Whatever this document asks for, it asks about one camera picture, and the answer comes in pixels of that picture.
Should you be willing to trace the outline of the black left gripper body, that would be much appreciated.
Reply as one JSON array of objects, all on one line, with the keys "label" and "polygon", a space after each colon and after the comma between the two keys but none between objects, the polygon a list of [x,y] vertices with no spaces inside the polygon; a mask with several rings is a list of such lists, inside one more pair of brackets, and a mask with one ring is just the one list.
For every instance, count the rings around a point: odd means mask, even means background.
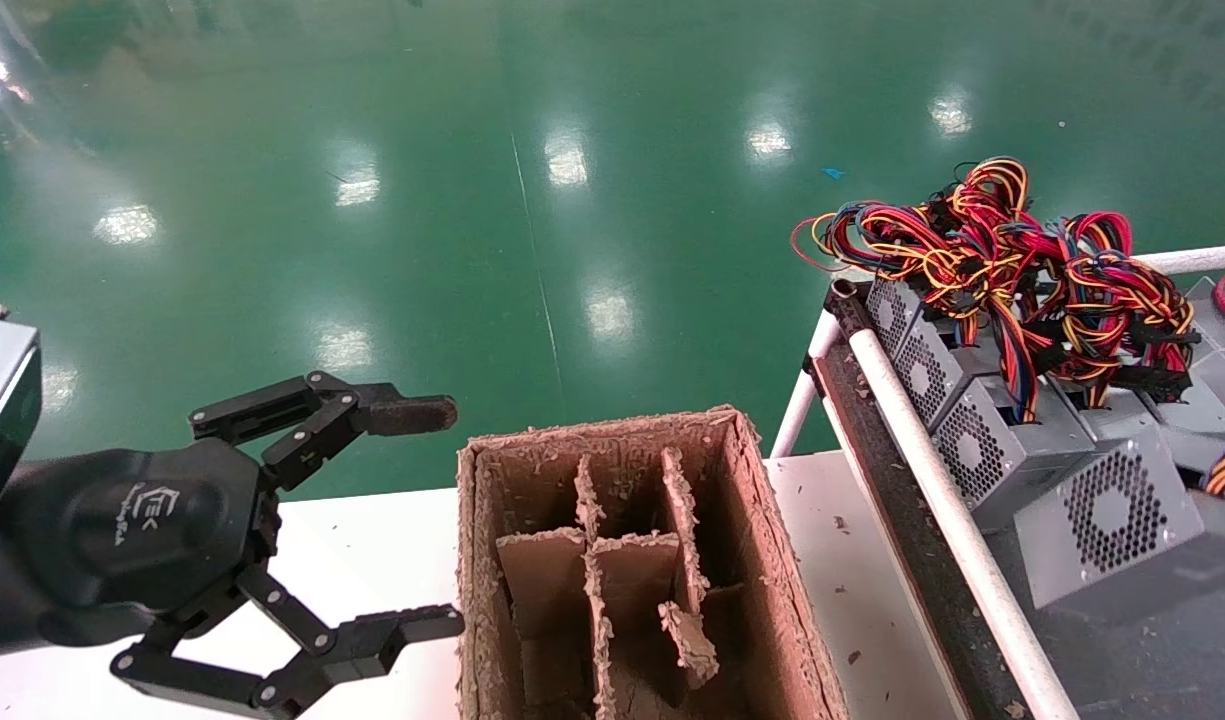
[{"label": "black left gripper body", "polygon": [[263,469],[219,440],[27,462],[0,497],[0,656],[104,647],[158,620],[205,633],[278,531]]}]

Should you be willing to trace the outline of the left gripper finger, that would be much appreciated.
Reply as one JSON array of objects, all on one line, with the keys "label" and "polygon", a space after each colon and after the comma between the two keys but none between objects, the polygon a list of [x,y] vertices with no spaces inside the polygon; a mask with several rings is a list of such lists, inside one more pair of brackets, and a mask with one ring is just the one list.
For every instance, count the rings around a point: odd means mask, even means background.
[{"label": "left gripper finger", "polygon": [[350,384],[311,372],[198,407],[190,425],[195,440],[232,446],[278,433],[261,465],[270,487],[292,491],[361,436],[437,433],[457,419],[451,396],[407,397],[392,383]]},{"label": "left gripper finger", "polygon": [[[260,676],[176,656],[179,643],[209,632],[245,602],[254,602],[296,643],[287,664]],[[298,719],[338,684],[387,676],[407,647],[464,631],[464,615],[450,602],[360,615],[328,626],[257,564],[206,593],[192,609],[160,616],[111,661],[110,671],[156,700],[241,718]]]}]

